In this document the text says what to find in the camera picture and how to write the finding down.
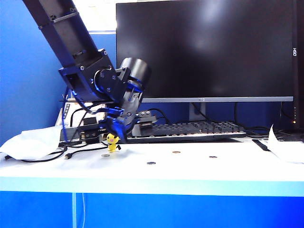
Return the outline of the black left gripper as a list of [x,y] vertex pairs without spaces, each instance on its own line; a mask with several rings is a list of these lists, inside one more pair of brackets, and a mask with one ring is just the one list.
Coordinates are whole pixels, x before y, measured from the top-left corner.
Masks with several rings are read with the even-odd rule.
[[122,101],[106,102],[105,107],[96,111],[91,108],[99,105],[100,102],[94,102],[90,107],[84,106],[83,109],[87,113],[92,115],[104,113],[104,118],[97,123],[84,124],[80,127],[80,131],[88,133],[90,130],[95,132],[101,130],[104,133],[118,136],[122,143],[126,142],[133,129],[138,130],[141,126],[150,126],[156,122],[156,116],[152,115],[150,111],[137,111],[141,100],[142,93],[127,92]]

